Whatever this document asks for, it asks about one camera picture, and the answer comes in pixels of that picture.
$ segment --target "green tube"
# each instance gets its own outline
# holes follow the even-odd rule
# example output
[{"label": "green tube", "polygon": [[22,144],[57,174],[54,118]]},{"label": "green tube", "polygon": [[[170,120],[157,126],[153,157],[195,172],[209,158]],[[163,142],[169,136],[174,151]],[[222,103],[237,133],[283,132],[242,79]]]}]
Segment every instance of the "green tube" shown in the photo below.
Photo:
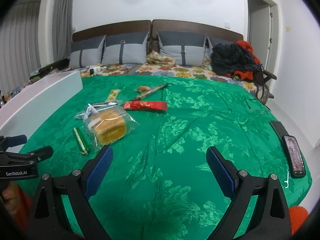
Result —
[{"label": "green tube", "polygon": [[80,153],[83,155],[88,155],[89,145],[87,144],[82,132],[79,128],[75,127],[72,130],[73,135],[76,139],[77,145],[79,147]]}]

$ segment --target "black jacket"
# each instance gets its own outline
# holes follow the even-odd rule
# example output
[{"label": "black jacket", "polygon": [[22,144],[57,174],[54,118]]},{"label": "black jacket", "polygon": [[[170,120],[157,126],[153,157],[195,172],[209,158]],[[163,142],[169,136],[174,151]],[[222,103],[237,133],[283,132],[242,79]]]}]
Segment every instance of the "black jacket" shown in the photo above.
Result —
[{"label": "black jacket", "polygon": [[212,71],[217,75],[225,75],[234,71],[259,71],[250,51],[233,43],[231,45],[218,44],[212,49]]}]

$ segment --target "bread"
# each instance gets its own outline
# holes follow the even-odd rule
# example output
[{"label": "bread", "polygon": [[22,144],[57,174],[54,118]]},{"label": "bread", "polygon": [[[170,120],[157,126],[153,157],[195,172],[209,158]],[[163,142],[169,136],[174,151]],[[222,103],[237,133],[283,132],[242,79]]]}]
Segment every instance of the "bread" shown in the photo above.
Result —
[{"label": "bread", "polygon": [[97,138],[97,142],[101,145],[107,145],[115,142],[126,135],[127,128],[123,117],[114,109],[107,109],[91,116],[90,121],[99,120],[92,126]]}]

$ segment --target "red package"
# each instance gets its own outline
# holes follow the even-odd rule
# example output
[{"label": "red package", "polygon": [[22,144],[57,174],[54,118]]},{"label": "red package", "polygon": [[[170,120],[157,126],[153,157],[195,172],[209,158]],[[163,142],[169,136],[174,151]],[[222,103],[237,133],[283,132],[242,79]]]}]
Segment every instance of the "red package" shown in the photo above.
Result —
[{"label": "red package", "polygon": [[123,108],[125,110],[137,110],[137,111],[167,111],[167,102],[154,102],[154,101],[127,101],[124,103]]}]

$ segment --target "light switch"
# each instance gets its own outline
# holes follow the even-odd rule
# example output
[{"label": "light switch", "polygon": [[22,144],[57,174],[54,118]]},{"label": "light switch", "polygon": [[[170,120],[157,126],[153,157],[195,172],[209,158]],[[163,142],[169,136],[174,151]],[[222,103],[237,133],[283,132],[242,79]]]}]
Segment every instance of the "light switch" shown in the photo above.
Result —
[{"label": "light switch", "polygon": [[225,22],[225,23],[224,23],[224,26],[225,26],[227,29],[230,29],[230,23]]}]

